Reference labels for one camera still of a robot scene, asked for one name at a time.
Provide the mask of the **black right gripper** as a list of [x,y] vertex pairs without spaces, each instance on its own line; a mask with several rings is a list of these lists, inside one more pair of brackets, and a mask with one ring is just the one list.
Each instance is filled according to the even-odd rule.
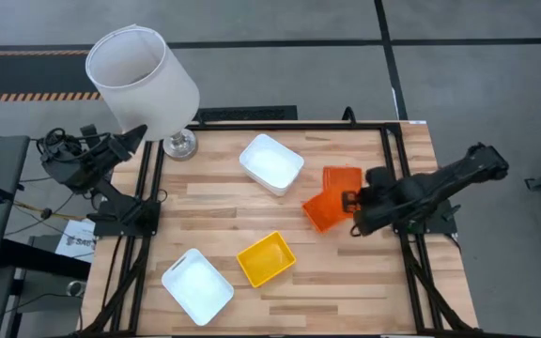
[[394,184],[373,184],[363,187],[359,192],[342,192],[343,211],[345,213],[390,213],[395,203],[392,199]]

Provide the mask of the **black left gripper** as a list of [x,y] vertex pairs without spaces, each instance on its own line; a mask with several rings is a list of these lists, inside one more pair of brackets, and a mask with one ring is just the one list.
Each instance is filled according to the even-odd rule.
[[146,133],[147,125],[142,124],[123,134],[107,136],[103,140],[103,161],[128,161],[133,152],[138,149]]

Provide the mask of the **orange plastic basket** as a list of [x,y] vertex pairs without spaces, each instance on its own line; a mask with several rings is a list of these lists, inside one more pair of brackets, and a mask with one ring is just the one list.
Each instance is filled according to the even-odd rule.
[[363,185],[362,169],[351,166],[325,166],[323,191],[347,192],[356,195]]
[[311,224],[319,233],[325,233],[344,220],[352,219],[354,213],[343,211],[342,193],[322,192],[302,205]]

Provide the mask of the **clear glass lamp base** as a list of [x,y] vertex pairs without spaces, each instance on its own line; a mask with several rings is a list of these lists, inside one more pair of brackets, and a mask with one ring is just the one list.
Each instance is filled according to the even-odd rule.
[[174,161],[187,161],[192,158],[198,149],[198,142],[195,134],[182,129],[162,141],[165,154]]

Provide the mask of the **white lampshade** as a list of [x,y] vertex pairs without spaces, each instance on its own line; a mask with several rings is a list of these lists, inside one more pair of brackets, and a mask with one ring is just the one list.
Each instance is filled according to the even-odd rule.
[[194,118],[200,93],[193,79],[155,30],[129,25],[101,38],[85,72],[126,132],[147,126],[146,141],[159,141]]

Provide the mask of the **white plastic basket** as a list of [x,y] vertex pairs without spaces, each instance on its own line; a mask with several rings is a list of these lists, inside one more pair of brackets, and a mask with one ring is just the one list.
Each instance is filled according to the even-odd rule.
[[261,133],[240,153],[239,163],[248,177],[283,196],[303,168],[304,158]]
[[206,326],[234,296],[231,283],[195,248],[164,272],[162,285],[197,326]]

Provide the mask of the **yellow plastic basket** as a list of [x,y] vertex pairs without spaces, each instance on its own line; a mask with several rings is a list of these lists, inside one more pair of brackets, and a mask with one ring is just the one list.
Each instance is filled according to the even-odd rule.
[[237,255],[250,285],[258,288],[293,266],[297,259],[278,231],[274,231]]

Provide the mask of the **black floor grate strip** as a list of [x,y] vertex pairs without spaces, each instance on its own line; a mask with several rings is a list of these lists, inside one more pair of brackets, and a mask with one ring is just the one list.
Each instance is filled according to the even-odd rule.
[[200,108],[193,121],[297,120],[296,105]]

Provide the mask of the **white printed paper sheet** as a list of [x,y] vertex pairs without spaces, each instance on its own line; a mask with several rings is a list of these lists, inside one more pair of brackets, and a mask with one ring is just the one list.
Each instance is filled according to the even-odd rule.
[[91,263],[96,248],[94,228],[95,224],[88,219],[68,221],[54,252]]

